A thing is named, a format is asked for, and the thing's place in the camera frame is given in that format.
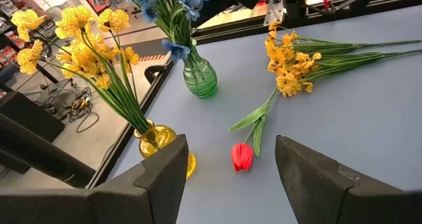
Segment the blue table surface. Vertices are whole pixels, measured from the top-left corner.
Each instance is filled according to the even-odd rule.
[[[296,29],[310,38],[375,43],[422,39],[422,7]],[[380,61],[317,80],[314,92],[278,96],[270,106],[260,157],[233,170],[230,151],[249,129],[227,129],[264,103],[276,85],[266,68],[267,34],[198,46],[218,74],[218,93],[192,95],[177,63],[147,112],[187,136],[197,167],[186,182],[177,223],[297,223],[274,159],[276,135],[288,136],[352,169],[403,190],[422,188],[422,55]],[[422,43],[379,47],[405,51]],[[131,138],[109,179],[142,160]]]

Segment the green glass vase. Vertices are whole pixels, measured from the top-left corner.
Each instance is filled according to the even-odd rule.
[[[210,98],[217,92],[217,74],[210,62],[203,59],[196,50],[191,49],[183,60],[183,77],[186,87],[199,98]]]

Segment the red object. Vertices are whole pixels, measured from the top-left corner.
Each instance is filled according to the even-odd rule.
[[[324,0],[324,9],[328,9],[330,7],[330,0]]]
[[[231,149],[231,162],[236,172],[252,166],[253,149],[248,144],[236,144]]]

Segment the flower bouquet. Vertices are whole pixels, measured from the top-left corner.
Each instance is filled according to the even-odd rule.
[[[147,121],[140,110],[132,73],[132,65],[139,62],[139,56],[131,47],[123,49],[119,39],[119,32],[129,26],[129,16],[122,10],[106,9],[95,18],[90,10],[83,6],[64,9],[62,15],[62,20],[55,23],[55,33],[61,39],[74,37],[70,45],[61,47],[48,37],[40,37],[59,48],[56,58],[60,60],[60,64],[52,63],[42,56],[43,43],[36,39],[32,48],[19,51],[17,61],[20,71],[33,74],[37,61],[43,61],[61,69],[65,78],[83,78],[117,114],[135,128],[135,134],[140,138],[140,153],[144,157],[174,140],[176,133],[171,128]],[[18,26],[19,37],[29,42],[28,31],[35,30],[44,19],[44,16],[38,17],[34,11],[27,10],[17,11],[11,21]],[[93,22],[97,22],[101,31],[109,32],[113,36],[113,47],[104,43],[101,34],[91,33]],[[117,73],[114,64],[120,66],[121,75]],[[193,154],[190,154],[189,158],[188,176],[196,165]]]
[[[171,51],[171,59],[185,63],[183,76],[188,89],[199,98],[209,98],[217,92],[217,75],[211,64],[196,50],[192,39],[191,21],[207,0],[129,0],[142,10],[145,21],[155,22],[171,41],[163,46]]]
[[[247,143],[249,136],[253,133],[253,148],[257,157],[260,155],[262,131],[268,108],[278,90],[285,98],[290,98],[302,90],[311,93],[314,87],[314,80],[317,78],[356,69],[381,59],[422,53],[422,49],[418,49],[394,53],[369,52],[349,54],[356,49],[420,43],[421,40],[387,43],[338,43],[306,38],[305,36],[297,35],[294,31],[291,34],[286,33],[281,39],[278,39],[277,28],[279,27],[282,28],[277,22],[271,23],[269,36],[265,40],[266,51],[270,58],[267,69],[276,75],[276,87],[263,105],[228,130],[228,132],[231,132],[252,125],[244,144]],[[244,156],[251,156],[250,152],[245,153],[246,155]],[[237,159],[233,160],[233,165],[235,170],[238,171],[239,169],[236,167],[242,164]]]

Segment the black cable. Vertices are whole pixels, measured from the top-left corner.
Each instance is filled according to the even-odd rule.
[[[320,14],[334,14],[334,13],[336,13],[336,7],[334,6],[334,4],[332,4],[332,2],[329,1],[329,0],[328,0],[328,4],[330,5],[330,8],[331,8],[330,11],[324,11],[324,10],[321,10],[317,7],[314,7],[314,6],[311,6],[311,5],[308,5],[308,4],[305,4],[305,6],[307,8],[310,8],[310,9],[320,13]]]

